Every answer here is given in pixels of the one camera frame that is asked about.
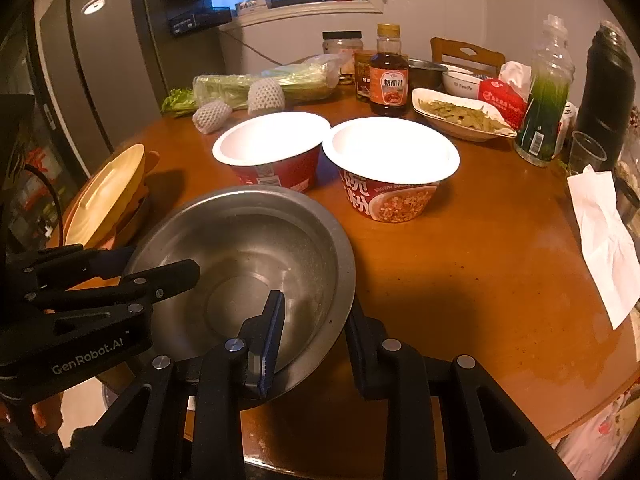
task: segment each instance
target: sauce bottle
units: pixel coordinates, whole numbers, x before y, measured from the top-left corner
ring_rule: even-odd
[[[600,171],[612,170],[625,139],[636,94],[634,69],[624,35],[601,22],[587,57],[587,81],[575,129],[597,140],[607,153]]]
[[[369,65],[371,111],[399,117],[406,111],[409,63],[401,54],[400,25],[378,24],[378,53]]]

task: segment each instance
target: window sill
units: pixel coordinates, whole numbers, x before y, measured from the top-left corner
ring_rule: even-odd
[[[232,30],[234,28],[248,27],[257,23],[273,22],[297,16],[313,16],[314,14],[340,14],[343,12],[364,12],[369,14],[381,14],[378,8],[369,0],[353,0],[350,2],[314,2],[310,4],[297,4],[286,7],[276,7],[258,12],[251,12],[234,18],[230,23],[220,25],[220,30]]]

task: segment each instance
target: wire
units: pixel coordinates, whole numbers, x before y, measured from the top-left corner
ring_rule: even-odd
[[[40,181],[44,184],[44,186],[49,190],[51,197],[53,198],[53,203],[56,206],[56,214],[58,215],[58,236],[59,242],[58,244],[62,247],[65,244],[65,234],[64,234],[64,226],[62,224],[62,208],[60,207],[60,199],[58,198],[58,194],[56,190],[53,189],[49,179],[42,173],[38,168],[32,166],[31,164],[25,164],[24,169],[33,173]]]
[[[277,66],[282,66],[282,63],[278,63],[276,60],[271,59],[269,56],[265,56],[263,53],[261,53],[258,50],[255,50],[251,45],[247,45],[244,41],[242,40],[238,40],[238,38],[236,38],[233,34],[229,34],[226,30],[220,30],[220,32],[222,32],[222,34],[226,34],[228,37],[233,38],[234,40],[236,40],[238,43],[244,45],[245,47],[247,47],[249,50],[253,50],[258,56],[263,57],[264,59],[266,59],[267,61],[272,62],[273,64],[276,64]]]

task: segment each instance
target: stainless steel bowl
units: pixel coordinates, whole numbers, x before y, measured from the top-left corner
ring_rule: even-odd
[[[414,88],[429,88],[431,90],[442,89],[442,74],[447,71],[447,67],[424,61],[422,59],[409,60],[409,90]]]
[[[202,355],[238,335],[261,313],[272,288],[286,301],[270,398],[304,380],[335,343],[355,292],[349,239],[315,200],[274,186],[205,195],[160,224],[138,246],[126,272],[192,258],[200,281],[161,301],[151,319],[154,347],[139,359]]]

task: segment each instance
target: red noodle cup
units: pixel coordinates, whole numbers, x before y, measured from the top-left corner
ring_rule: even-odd
[[[423,124],[395,118],[338,124],[322,147],[338,165],[353,208],[379,222],[416,218],[440,181],[460,165],[449,139]]]
[[[326,119],[306,112],[264,115],[222,134],[213,156],[231,166],[242,184],[305,191],[315,183],[320,143],[330,128]]]

